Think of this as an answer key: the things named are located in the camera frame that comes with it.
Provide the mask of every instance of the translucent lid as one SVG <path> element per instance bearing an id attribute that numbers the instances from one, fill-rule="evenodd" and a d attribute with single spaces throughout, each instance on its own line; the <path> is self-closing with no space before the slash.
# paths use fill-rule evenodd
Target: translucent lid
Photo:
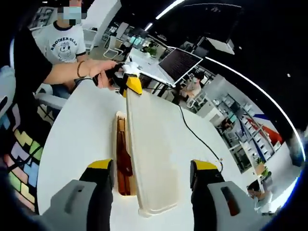
<path id="1" fill-rule="evenodd" d="M 177 205 L 178 173 L 170 161 L 171 149 L 147 92 L 128 90 L 127 113 L 133 173 L 137 182 L 140 215 L 149 217 Z"/>

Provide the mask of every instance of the bracelet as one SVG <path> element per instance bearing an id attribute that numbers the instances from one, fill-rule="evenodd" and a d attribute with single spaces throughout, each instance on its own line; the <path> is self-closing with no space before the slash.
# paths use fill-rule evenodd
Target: bracelet
<path id="1" fill-rule="evenodd" d="M 80 66 L 81 66 L 81 64 L 83 63 L 84 61 L 81 61 L 79 64 L 78 64 L 78 67 L 77 67 L 77 76 L 78 76 L 78 78 L 84 78 L 85 76 L 80 76 L 80 74 L 79 74 L 79 69 L 80 69 Z"/>

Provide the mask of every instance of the white table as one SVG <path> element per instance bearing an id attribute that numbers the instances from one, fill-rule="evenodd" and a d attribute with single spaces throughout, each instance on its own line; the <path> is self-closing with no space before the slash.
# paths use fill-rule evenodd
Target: white table
<path id="1" fill-rule="evenodd" d="M 170 86 L 174 84 L 174 80 L 158 65 L 157 59 L 148 57 L 146 53 L 136 48 L 131 49 L 127 60 L 129 57 L 140 66 L 142 74 Z"/>
<path id="2" fill-rule="evenodd" d="M 170 142 L 171 162 L 179 172 L 178 206 L 161 215 L 143 218 L 138 214 L 137 197 L 122 197 L 113 191 L 110 217 L 112 231 L 193 230 L 190 190 L 190 161 L 199 159 L 219 162 L 185 127 L 179 108 L 153 96 L 160 121 Z M 73 179 L 79 179 L 94 161 L 112 155 L 112 121 L 117 111 L 126 112 L 126 100 L 116 93 L 98 89 L 92 81 L 83 81 L 68 99 L 55 120 L 47 138 L 38 173 L 38 208 L 42 214 L 50 206 L 51 197 Z M 241 184 L 241 173 L 224 141 L 213 125 L 183 110 L 191 129 L 223 158 L 222 175 L 226 181 Z"/>

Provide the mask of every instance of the hand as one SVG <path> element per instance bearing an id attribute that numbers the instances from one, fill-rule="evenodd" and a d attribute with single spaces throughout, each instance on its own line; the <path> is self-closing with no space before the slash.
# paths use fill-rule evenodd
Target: hand
<path id="1" fill-rule="evenodd" d="M 189 96 L 189 98 L 194 98 L 194 94 L 192 94 L 190 91 L 187 91 L 186 93 Z"/>
<path id="2" fill-rule="evenodd" d="M 87 63 L 89 69 L 90 69 L 90 77 L 94 77 L 97 74 L 98 75 L 98 88 L 109 88 L 110 90 L 114 90 L 113 87 L 111 87 L 109 79 L 107 78 L 107 75 L 105 71 L 110 70 L 114 68 L 117 63 L 114 61 L 101 61 L 101 60 L 87 60 L 85 61 Z"/>

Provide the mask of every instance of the monitor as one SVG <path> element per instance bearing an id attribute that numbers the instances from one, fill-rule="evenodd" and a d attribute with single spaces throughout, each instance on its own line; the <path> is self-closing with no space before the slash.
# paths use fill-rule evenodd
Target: monitor
<path id="1" fill-rule="evenodd" d="M 159 66 L 176 84 L 201 61 L 202 58 L 176 48 L 159 63 Z"/>
<path id="2" fill-rule="evenodd" d="M 237 116 L 235 114 L 233 114 L 229 120 L 231 121 L 231 123 L 234 123 L 237 120 Z"/>

